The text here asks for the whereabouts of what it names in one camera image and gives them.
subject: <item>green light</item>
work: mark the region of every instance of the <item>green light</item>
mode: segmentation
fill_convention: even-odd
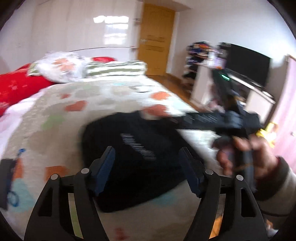
[[[228,77],[226,77],[225,75],[221,75],[224,79],[230,80]]]

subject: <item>blue gripper pad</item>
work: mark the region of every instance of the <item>blue gripper pad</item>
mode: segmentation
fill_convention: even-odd
[[[92,190],[96,196],[104,190],[114,160],[115,149],[108,146],[101,158],[94,160],[89,167],[91,171],[91,180],[88,188]]]
[[[180,149],[179,162],[191,191],[198,197],[202,192],[200,184],[204,181],[203,165],[191,156],[187,148]]]

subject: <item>black cloth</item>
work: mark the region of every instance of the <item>black cloth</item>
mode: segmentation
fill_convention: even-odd
[[[195,72],[188,72],[187,74],[182,75],[184,78],[192,78],[195,80],[196,73]]]
[[[187,147],[201,157],[164,118],[145,120],[140,113],[116,113],[90,123],[82,135],[86,167],[107,146],[116,156],[104,191],[96,198],[103,212],[133,207],[171,190],[185,180],[178,152]]]

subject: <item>pink wall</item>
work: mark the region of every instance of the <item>pink wall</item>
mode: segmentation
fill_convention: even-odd
[[[296,60],[289,58],[283,92],[272,121],[279,125],[274,154],[285,158],[296,172]]]

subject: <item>red pillow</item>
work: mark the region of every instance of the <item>red pillow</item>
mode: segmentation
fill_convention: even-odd
[[[55,83],[43,76],[27,76],[28,69],[0,75],[0,116],[11,105]]]
[[[93,57],[93,61],[108,63],[108,62],[111,62],[111,61],[116,61],[116,59],[111,58],[111,57]]]
[[[19,67],[18,69],[16,69],[15,71],[20,70],[20,69],[28,69],[30,67],[30,65],[31,64],[25,64],[22,67]]]

